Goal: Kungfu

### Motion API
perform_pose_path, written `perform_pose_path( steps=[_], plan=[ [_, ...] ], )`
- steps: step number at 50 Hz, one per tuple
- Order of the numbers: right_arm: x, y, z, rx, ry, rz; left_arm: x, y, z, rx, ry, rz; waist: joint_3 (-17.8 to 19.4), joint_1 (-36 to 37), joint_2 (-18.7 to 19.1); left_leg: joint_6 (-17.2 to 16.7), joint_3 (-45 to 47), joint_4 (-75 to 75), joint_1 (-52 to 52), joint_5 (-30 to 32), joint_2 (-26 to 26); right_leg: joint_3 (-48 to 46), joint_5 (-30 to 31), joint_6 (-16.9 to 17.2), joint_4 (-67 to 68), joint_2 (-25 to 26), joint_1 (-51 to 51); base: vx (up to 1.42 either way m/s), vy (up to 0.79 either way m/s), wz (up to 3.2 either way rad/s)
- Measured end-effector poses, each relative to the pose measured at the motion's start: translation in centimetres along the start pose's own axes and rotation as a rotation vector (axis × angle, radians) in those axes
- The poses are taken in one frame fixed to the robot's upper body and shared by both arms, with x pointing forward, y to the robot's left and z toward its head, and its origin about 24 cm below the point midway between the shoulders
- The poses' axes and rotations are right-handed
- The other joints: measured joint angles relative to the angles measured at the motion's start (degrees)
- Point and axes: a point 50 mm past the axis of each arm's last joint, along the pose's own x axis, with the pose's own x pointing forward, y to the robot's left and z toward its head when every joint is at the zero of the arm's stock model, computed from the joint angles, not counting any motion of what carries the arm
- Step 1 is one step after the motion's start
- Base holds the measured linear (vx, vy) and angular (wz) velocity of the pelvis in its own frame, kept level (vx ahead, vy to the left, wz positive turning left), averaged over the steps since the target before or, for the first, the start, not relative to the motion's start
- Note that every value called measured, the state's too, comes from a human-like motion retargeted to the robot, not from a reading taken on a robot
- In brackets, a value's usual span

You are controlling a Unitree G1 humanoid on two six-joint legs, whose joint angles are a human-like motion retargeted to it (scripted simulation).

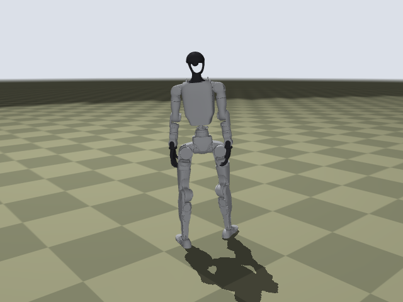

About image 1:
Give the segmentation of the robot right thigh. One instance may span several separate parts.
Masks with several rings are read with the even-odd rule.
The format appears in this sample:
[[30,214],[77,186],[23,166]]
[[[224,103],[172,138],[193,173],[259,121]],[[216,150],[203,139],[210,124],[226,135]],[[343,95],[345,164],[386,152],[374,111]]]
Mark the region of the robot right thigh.
[[216,163],[216,170],[219,177],[219,184],[215,187],[216,195],[224,197],[223,188],[225,185],[230,184],[230,164],[229,160],[225,166],[220,166],[221,162],[225,162],[226,148],[224,143],[216,140],[212,140],[213,156]]

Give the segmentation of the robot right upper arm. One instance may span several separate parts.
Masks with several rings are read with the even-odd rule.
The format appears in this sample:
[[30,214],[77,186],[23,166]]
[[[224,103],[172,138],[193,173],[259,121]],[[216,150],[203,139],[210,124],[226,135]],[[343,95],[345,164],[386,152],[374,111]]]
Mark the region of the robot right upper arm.
[[213,91],[217,93],[217,95],[216,95],[216,101],[217,101],[217,107],[218,107],[217,118],[220,121],[226,120],[225,112],[227,111],[226,110],[227,100],[226,100],[226,94],[225,94],[225,86],[221,82],[211,82],[211,85],[212,85]]

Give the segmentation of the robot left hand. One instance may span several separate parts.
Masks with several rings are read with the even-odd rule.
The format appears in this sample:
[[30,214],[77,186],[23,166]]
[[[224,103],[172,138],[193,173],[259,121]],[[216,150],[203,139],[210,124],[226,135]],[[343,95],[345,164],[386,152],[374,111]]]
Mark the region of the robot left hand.
[[178,168],[178,166],[177,166],[178,163],[177,163],[177,161],[176,161],[176,158],[178,158],[178,156],[176,155],[177,146],[174,147],[174,142],[170,142],[170,143],[169,143],[169,149],[170,149],[171,165],[172,165],[173,167]]

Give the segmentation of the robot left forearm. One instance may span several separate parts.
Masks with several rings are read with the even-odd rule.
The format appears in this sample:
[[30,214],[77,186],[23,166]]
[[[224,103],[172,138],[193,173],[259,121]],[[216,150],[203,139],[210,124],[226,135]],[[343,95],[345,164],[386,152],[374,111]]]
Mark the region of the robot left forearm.
[[[169,132],[169,143],[174,142],[174,147],[178,145],[178,128],[179,124],[172,122],[171,121],[172,113],[170,115],[170,121],[169,121],[169,127],[170,127],[170,132]],[[168,145],[169,145],[168,143]]]

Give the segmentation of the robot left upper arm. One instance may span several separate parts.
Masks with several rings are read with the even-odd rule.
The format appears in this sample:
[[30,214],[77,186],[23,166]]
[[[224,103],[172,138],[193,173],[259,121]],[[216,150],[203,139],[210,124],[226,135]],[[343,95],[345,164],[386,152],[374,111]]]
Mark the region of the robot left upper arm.
[[172,122],[181,121],[181,113],[179,113],[181,104],[181,86],[182,84],[176,85],[171,89],[171,111],[172,111]]

